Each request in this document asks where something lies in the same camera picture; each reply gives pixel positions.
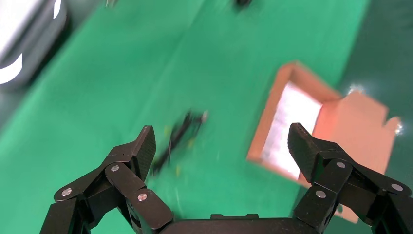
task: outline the green backdrop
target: green backdrop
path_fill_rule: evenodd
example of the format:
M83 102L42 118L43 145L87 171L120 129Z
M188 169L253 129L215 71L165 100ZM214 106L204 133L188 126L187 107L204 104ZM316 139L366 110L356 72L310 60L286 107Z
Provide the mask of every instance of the green backdrop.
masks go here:
M299 186L245 160L277 69L336 85L365 0L120 0L99 8L36 82L0 141L2 233L40 230L53 194L188 109L210 118L148 186L183 218L289 216ZM94 233L132 233L118 211Z

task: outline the open cardboard box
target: open cardboard box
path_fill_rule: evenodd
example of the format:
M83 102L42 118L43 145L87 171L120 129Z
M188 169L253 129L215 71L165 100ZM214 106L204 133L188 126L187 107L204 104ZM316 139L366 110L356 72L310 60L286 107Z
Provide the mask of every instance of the open cardboard box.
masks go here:
M300 122L315 138L336 142L357 163L384 173L400 120L386 122L388 108L371 97L351 92L342 97L299 63L278 71L247 158L310 187L288 152L291 123ZM336 215L357 223L344 207Z

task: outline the black object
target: black object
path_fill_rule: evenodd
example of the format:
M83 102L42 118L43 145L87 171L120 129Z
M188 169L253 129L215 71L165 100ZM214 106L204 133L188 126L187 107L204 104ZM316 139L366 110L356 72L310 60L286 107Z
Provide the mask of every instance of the black object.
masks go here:
M155 153L153 129L145 126L135 141L114 147L97 169L56 192L40 233L89 233L118 208L139 234L317 234L341 203L375 234L413 234L413 198L406 185L357 164L339 145L313 138L298 123L290 126L288 148L312 184L293 218L213 214L174 222L172 211L143 182Z
M238 6L248 6L252 0L235 0Z
M10 25L22 30L5 51L0 51L0 54L4 53L0 56L2 90L14 90L29 84L61 44L60 39L70 26L65 0L35 1L39 2L38 7L28 13L25 21Z
M191 111L189 111L184 119L184 122L180 126L175 126L172 129L170 134L169 144L165 151L159 156L159 158L155 161L152 166L152 174L158 173L167 159L170 160L170 154L175 147L181 143L181 140L185 133L191 128L194 127L193 131L191 132L191 137L194 137L201 127L201 124L207 119L207 112L204 112L202 115L193 115Z

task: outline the silver screw head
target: silver screw head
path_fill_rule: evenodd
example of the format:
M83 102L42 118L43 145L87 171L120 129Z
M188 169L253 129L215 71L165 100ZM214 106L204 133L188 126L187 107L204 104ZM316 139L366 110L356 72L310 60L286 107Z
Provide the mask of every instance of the silver screw head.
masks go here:
M117 170L119 170L119 166L118 166L118 165L114 165L114 166L111 168L111 171L113 171L113 172L116 172Z
M72 193L72 188L67 188L67 189L63 190L62 196L67 196L71 193Z
M321 190L317 190L316 195L319 198L325 198L325 192L321 191Z
M396 189L397 191L403 191L403 187L398 184L392 184L392 188Z
M342 162L338 162L338 163L337 163L337 166L338 166L338 167L341 167L341 168L345 168L345 167L346 167L346 164L344 164L344 163L342 163Z
M148 195L146 195L146 194L140 194L140 195L138 196L138 200L139 200L139 201L143 201L143 200L146 200L147 197L148 197Z

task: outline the black cable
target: black cable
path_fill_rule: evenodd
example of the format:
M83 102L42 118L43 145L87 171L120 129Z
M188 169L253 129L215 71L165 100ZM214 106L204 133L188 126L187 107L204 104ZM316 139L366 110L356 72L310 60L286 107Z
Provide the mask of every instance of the black cable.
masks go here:
M158 157L157 160L152 165L153 175L159 173L159 171L162 169L162 167L164 166L167 160L170 161L172 150L175 149L179 145L179 143L181 143L181 140L183 136L185 135L185 133L188 131L188 129L190 129L192 126L196 126L195 131L193 131L191 138L194 137L198 133L199 128L201 127L201 124L205 122L206 119L207 119L206 112L204 112L202 115L197 115L197 116L193 116L191 112L188 112L186 114L184 122L181 124L181 126L173 128L170 134L168 147L165 149L165 151L161 154L161 156Z

